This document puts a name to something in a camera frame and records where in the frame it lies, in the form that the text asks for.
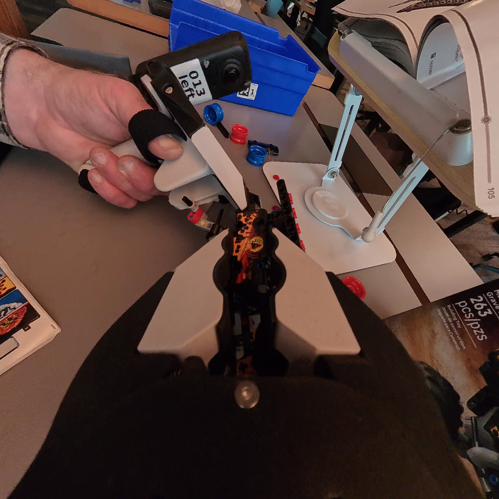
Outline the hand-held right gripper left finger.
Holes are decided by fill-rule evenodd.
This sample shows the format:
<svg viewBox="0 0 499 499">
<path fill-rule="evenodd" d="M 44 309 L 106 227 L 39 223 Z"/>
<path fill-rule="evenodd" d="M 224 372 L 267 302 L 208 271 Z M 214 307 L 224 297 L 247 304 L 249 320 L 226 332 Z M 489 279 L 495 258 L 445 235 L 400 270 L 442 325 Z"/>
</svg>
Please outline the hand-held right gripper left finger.
<svg viewBox="0 0 499 499">
<path fill-rule="evenodd" d="M 218 353 L 223 297 L 213 271 L 227 234 L 222 231 L 175 269 L 138 345 L 140 353 L 173 354 L 180 360 L 197 356 L 205 365 Z"/>
</svg>

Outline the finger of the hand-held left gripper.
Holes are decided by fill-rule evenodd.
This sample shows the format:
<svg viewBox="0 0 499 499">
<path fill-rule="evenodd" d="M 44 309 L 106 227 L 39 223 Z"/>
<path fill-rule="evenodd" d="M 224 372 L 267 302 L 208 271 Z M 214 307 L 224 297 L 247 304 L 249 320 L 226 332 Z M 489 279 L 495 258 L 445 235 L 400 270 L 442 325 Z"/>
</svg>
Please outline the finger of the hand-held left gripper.
<svg viewBox="0 0 499 499">
<path fill-rule="evenodd" d="M 209 128 L 197 130 L 192 135 L 192 143 L 213 170 L 236 206 L 241 210 L 246 209 L 246 189 L 242 175 Z"/>
</svg>

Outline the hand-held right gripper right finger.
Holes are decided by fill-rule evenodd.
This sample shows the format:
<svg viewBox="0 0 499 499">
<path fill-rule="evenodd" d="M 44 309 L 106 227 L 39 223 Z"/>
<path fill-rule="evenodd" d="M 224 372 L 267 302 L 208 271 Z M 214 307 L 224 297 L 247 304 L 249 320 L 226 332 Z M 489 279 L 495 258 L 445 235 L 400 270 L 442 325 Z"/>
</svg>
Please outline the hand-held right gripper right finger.
<svg viewBox="0 0 499 499">
<path fill-rule="evenodd" d="M 275 347 L 287 361 L 356 355 L 360 346 L 324 269 L 276 228 L 285 281 L 275 296 Z"/>
</svg>

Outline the brick-built toy truck model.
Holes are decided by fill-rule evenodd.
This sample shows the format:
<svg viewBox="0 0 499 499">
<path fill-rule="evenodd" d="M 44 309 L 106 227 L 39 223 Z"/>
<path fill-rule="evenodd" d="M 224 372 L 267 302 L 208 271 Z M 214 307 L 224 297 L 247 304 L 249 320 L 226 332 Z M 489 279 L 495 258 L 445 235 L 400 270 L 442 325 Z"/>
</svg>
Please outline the brick-built toy truck model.
<svg viewBox="0 0 499 499">
<path fill-rule="evenodd" d="M 208 277 L 214 290 L 207 298 L 214 316 L 209 333 L 217 351 L 208 353 L 207 370 L 216 385 L 234 388 L 256 376 L 284 376 L 289 361 L 276 346 L 276 298 L 286 280 L 284 263 L 276 252 L 278 235 L 302 250 L 285 181 L 277 179 L 280 208 L 271 213 L 256 205 L 235 212 L 235 222 L 216 248 L 221 256 Z"/>
</svg>

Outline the person's left forearm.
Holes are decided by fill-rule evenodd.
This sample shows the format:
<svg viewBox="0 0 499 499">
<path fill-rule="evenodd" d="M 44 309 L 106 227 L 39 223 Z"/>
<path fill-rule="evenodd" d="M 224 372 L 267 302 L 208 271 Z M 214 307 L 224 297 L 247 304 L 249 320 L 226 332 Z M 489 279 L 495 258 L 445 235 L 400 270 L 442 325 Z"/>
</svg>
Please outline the person's left forearm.
<svg viewBox="0 0 499 499">
<path fill-rule="evenodd" d="M 19 142 L 13 134 L 5 110 L 5 78 L 8 69 L 9 59 L 18 50 L 28 50 L 36 53 L 46 59 L 47 54 L 36 45 L 28 43 L 20 38 L 15 38 L 7 34 L 1 33 L 1 142 L 11 146 L 28 149 L 27 146 Z"/>
</svg>

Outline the person's left hand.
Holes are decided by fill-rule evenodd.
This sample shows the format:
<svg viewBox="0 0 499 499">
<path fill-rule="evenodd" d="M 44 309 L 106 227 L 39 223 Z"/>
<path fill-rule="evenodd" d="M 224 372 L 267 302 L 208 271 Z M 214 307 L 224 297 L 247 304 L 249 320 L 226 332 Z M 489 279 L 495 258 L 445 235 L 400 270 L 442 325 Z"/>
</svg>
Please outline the person's left hand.
<svg viewBox="0 0 499 499">
<path fill-rule="evenodd" d="M 150 109 L 132 83 L 21 49 L 9 59 L 4 102 L 19 142 L 52 154 L 75 171 L 90 161 L 89 183 L 107 202 L 130 209 L 166 194 L 154 184 L 155 169 L 110 151 L 130 139 L 130 119 Z"/>
</svg>

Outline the white book stand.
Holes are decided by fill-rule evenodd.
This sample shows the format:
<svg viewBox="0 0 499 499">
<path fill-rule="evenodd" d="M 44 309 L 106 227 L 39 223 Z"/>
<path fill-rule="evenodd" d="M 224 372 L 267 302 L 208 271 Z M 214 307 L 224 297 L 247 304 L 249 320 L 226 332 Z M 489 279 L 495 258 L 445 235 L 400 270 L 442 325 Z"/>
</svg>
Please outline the white book stand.
<svg viewBox="0 0 499 499">
<path fill-rule="evenodd" d="M 275 161 L 264 165 L 263 172 L 276 196 L 277 181 L 272 176 L 277 174 L 285 181 L 301 230 L 300 244 L 307 255 L 325 271 L 346 273 L 396 259 L 393 245 L 382 232 L 426 174 L 423 159 L 434 152 L 451 166 L 470 163 L 472 132 L 470 118 L 385 58 L 357 32 L 349 28 L 343 31 L 339 52 L 354 67 L 367 70 L 382 101 L 393 104 L 426 143 L 382 210 L 371 217 L 339 174 L 362 99 L 351 86 L 327 166 Z"/>
</svg>

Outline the grey wedge tool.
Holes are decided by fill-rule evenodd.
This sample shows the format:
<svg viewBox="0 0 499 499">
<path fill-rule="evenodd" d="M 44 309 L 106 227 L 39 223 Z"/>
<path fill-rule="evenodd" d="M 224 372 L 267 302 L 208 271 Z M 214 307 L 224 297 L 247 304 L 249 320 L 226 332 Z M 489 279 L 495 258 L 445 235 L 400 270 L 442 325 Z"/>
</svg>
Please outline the grey wedge tool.
<svg viewBox="0 0 499 499">
<path fill-rule="evenodd" d="M 65 47 L 37 37 L 31 43 L 40 47 L 51 60 L 68 67 L 111 74 L 124 79 L 132 76 L 130 61 L 125 55 Z"/>
</svg>

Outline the blue storage bin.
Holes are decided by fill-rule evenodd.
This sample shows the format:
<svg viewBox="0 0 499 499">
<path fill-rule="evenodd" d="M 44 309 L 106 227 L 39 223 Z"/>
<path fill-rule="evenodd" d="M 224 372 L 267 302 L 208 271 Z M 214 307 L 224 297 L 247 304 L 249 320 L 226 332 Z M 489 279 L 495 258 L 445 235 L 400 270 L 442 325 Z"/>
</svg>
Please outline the blue storage bin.
<svg viewBox="0 0 499 499">
<path fill-rule="evenodd" d="M 280 37 L 274 28 L 203 1 L 174 1 L 169 48 L 184 48 L 231 30 L 246 39 L 253 80 L 249 90 L 222 100 L 293 116 L 320 68 L 292 36 Z"/>
</svg>

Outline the toy truck set box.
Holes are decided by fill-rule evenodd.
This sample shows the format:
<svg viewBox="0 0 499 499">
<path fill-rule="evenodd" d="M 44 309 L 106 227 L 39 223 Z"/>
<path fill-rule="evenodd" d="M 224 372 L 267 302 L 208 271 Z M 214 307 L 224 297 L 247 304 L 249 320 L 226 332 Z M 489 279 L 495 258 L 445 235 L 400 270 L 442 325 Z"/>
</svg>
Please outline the toy truck set box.
<svg viewBox="0 0 499 499">
<path fill-rule="evenodd" d="M 419 364 L 485 496 L 498 498 L 498 279 L 385 322 Z"/>
</svg>

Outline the sticker sheet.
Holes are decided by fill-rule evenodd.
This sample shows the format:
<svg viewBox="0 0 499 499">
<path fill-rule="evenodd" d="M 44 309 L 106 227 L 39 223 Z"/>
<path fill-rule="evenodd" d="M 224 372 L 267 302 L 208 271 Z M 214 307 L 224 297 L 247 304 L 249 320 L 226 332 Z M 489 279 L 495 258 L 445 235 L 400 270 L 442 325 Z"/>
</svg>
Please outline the sticker sheet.
<svg viewBox="0 0 499 499">
<path fill-rule="evenodd" d="M 60 330 L 1 259 L 1 374 L 45 346 Z"/>
</svg>

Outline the instruction booklet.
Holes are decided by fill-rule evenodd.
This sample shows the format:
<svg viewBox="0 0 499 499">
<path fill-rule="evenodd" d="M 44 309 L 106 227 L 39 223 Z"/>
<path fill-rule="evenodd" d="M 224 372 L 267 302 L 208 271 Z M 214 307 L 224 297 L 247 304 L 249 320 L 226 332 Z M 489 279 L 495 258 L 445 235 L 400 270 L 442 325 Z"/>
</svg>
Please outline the instruction booklet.
<svg viewBox="0 0 499 499">
<path fill-rule="evenodd" d="M 464 57 L 476 206 L 498 216 L 498 1 L 343 1 L 344 16 L 381 19 L 403 34 L 416 63 L 416 37 L 435 16 L 451 25 Z"/>
</svg>

